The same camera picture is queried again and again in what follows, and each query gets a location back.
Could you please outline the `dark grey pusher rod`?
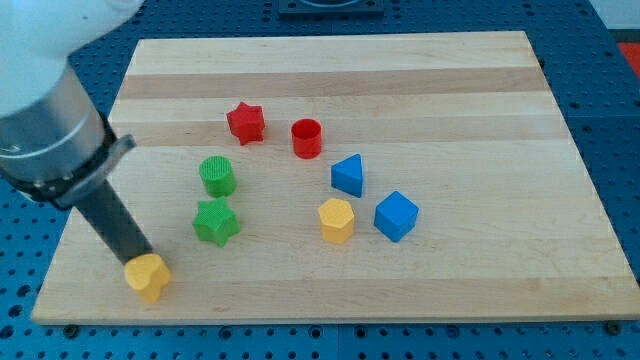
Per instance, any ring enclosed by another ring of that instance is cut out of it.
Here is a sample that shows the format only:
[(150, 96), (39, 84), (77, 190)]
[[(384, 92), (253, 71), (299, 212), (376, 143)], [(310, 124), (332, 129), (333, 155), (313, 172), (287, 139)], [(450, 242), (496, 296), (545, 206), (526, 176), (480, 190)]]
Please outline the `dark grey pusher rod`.
[(108, 181), (75, 207), (122, 264), (153, 252), (151, 243)]

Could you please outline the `black clamp flange mount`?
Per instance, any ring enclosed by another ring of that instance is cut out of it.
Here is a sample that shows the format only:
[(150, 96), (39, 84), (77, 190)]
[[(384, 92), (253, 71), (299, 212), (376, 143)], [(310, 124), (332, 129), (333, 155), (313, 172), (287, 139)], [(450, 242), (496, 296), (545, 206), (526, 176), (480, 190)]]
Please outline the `black clamp flange mount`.
[(49, 202), (60, 210), (70, 209), (106, 182), (107, 175), (123, 156), (136, 147), (132, 135), (118, 137), (106, 115), (98, 112), (98, 116), (105, 132), (103, 141), (96, 151), (76, 168), (53, 179), (36, 181), (19, 179), (5, 167), (1, 167), (1, 177), (30, 200)]

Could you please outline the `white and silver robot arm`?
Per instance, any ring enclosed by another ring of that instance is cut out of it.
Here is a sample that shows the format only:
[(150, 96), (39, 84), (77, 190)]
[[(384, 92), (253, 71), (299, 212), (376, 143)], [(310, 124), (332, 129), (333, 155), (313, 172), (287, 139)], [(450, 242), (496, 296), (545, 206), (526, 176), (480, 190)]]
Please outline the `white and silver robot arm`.
[(107, 180), (136, 143), (117, 136), (69, 56), (142, 0), (1, 4), (1, 176), (33, 201), (77, 208), (121, 263), (153, 248)]

